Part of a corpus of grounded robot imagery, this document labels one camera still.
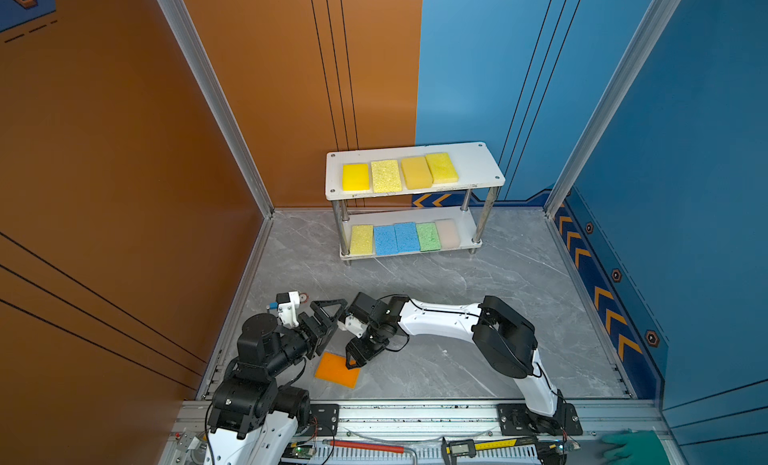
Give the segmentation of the orange foam sponge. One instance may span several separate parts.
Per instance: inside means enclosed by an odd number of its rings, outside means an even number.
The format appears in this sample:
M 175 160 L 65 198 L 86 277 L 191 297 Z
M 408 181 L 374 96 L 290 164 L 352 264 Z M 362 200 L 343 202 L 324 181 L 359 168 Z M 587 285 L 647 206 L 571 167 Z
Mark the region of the orange foam sponge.
M 357 368 L 349 369 L 344 357 L 325 352 L 320 359 L 314 377 L 354 389 L 357 385 L 359 370 Z

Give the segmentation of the yellow cellulose sponge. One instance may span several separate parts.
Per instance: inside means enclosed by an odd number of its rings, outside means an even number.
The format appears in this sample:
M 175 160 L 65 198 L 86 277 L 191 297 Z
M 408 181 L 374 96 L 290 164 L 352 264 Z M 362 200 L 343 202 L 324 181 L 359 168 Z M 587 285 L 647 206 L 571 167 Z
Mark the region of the yellow cellulose sponge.
M 381 160 L 371 163 L 373 192 L 376 194 L 402 191 L 399 163 L 397 160 Z
M 351 228 L 349 252 L 351 256 L 374 254 L 374 226 L 354 225 Z

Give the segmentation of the blue cellulose sponge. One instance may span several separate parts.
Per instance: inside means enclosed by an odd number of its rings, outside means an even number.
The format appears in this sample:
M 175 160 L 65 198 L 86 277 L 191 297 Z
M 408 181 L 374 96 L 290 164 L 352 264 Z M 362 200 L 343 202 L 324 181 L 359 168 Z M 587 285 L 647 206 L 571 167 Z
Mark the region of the blue cellulose sponge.
M 415 223 L 408 222 L 395 224 L 394 231 L 397 241 L 397 252 L 399 254 L 418 253 L 421 250 Z
M 398 253 L 397 237 L 393 225 L 375 226 L 373 232 L 377 256 L 390 256 Z

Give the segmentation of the green cellulose sponge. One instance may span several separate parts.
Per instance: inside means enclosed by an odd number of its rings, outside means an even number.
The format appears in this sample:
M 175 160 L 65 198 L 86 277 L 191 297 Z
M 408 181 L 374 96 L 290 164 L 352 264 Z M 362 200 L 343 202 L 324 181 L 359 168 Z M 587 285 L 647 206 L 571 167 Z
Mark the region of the green cellulose sponge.
M 435 222 L 418 223 L 416 232 L 421 252 L 440 251 L 442 249 L 439 232 Z

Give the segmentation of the beige foam sponge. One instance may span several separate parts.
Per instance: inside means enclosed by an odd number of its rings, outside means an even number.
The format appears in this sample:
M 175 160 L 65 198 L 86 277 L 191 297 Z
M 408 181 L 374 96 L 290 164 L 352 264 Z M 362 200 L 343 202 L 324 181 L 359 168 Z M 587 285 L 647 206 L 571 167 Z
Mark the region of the beige foam sponge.
M 458 249 L 461 245 L 460 234 L 456 222 L 452 219 L 435 221 L 442 250 Z

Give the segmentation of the thick yellow foam sponge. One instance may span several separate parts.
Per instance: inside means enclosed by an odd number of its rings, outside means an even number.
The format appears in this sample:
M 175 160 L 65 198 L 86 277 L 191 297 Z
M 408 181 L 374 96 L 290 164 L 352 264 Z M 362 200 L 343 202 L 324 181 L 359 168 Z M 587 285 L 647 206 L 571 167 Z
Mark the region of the thick yellow foam sponge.
M 369 192 L 371 190 L 370 166 L 367 163 L 344 164 L 342 166 L 342 191 L 345 193 Z

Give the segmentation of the small yellow foam sponge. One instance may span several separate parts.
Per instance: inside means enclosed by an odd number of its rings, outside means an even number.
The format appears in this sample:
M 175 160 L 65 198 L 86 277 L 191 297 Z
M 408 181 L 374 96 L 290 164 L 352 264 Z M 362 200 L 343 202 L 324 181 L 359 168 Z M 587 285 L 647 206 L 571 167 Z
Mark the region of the small yellow foam sponge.
M 434 185 L 457 183 L 459 180 L 449 153 L 433 153 L 425 156 Z

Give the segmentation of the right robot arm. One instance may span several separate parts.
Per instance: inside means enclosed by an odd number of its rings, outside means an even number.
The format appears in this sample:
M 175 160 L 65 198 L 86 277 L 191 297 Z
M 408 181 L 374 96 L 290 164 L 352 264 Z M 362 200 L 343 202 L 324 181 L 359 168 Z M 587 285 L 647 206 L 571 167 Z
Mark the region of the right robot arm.
M 359 293 L 338 323 L 354 335 L 345 347 L 348 369 L 361 368 L 387 351 L 398 333 L 408 339 L 428 335 L 472 343 L 491 368 L 514 380 L 532 432 L 566 431 L 567 402 L 545 371 L 534 325 L 498 297 L 445 305 L 402 294 L 374 299 Z

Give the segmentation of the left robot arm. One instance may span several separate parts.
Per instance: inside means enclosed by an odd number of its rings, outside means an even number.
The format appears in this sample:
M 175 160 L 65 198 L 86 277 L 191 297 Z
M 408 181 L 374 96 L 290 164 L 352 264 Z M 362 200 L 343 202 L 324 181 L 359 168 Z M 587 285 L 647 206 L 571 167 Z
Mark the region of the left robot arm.
M 306 426 L 309 392 L 294 380 L 277 377 L 299 363 L 320 356 L 348 310 L 344 299 L 313 301 L 293 328 L 273 314 L 251 316 L 205 416 L 208 464 L 277 464 L 290 441 L 289 431 Z

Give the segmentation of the white two-tier shelf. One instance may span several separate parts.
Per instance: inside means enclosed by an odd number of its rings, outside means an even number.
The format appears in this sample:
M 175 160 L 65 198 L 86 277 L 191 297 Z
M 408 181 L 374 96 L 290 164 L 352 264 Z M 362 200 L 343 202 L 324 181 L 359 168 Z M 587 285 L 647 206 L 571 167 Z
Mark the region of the white two-tier shelf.
M 408 190 L 401 170 L 404 158 L 449 153 L 458 172 L 457 183 L 432 185 L 431 188 Z M 402 191 L 376 194 L 373 192 L 371 163 L 397 160 Z M 342 166 L 367 163 L 370 166 L 371 190 L 345 193 L 342 191 Z M 482 234 L 505 178 L 492 154 L 482 142 L 401 147 L 362 151 L 331 152 L 326 159 L 325 195 L 332 204 L 339 237 L 339 256 L 344 262 L 388 256 L 351 256 L 351 228 L 354 225 L 389 226 L 398 223 L 435 222 L 452 219 L 456 222 L 461 245 L 458 249 L 475 251 L 482 245 Z M 404 253 L 404 256 L 443 251 Z

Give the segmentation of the right circuit board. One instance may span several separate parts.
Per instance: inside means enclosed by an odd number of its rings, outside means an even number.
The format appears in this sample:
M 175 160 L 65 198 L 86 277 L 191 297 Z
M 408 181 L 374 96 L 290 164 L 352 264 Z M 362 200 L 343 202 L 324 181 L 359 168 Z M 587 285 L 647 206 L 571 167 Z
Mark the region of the right circuit board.
M 558 455 L 567 455 L 568 453 L 580 450 L 581 445 L 577 441 L 556 442 L 550 446 L 550 449 Z

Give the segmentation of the green rubber glove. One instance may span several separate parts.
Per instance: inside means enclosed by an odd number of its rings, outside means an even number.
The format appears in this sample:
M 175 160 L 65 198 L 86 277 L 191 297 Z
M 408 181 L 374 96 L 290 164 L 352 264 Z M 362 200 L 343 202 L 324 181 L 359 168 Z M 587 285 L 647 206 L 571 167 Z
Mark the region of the green rubber glove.
M 603 458 L 607 464 L 669 465 L 667 453 L 653 431 L 625 432 L 602 437 L 602 443 L 611 445 Z

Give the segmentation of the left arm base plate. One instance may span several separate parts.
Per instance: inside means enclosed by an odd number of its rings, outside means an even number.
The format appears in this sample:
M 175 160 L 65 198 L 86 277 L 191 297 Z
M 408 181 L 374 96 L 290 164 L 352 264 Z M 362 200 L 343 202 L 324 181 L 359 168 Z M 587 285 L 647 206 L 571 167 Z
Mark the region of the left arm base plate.
M 310 404 L 307 424 L 299 429 L 300 436 L 332 437 L 337 434 L 340 405 L 337 403 Z

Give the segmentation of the red-handled tool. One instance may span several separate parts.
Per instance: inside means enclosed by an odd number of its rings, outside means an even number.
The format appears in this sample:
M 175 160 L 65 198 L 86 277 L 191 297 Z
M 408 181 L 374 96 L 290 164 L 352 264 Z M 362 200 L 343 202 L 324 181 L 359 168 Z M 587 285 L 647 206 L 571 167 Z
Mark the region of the red-handled tool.
M 397 446 L 397 445 L 384 445 L 384 444 L 336 440 L 336 439 L 327 440 L 326 443 L 332 447 L 337 447 L 337 448 L 377 451 L 377 452 L 385 452 L 385 453 L 393 453 L 393 454 L 406 453 L 406 450 L 403 446 Z

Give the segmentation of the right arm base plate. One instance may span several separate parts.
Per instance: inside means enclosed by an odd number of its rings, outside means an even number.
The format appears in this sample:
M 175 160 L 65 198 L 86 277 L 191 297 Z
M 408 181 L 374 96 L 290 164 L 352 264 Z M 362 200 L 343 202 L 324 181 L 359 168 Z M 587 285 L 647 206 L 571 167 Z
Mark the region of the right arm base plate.
M 553 417 L 536 414 L 524 404 L 502 403 L 496 406 L 503 436 L 551 435 L 581 436 L 583 428 L 574 405 L 559 402 Z

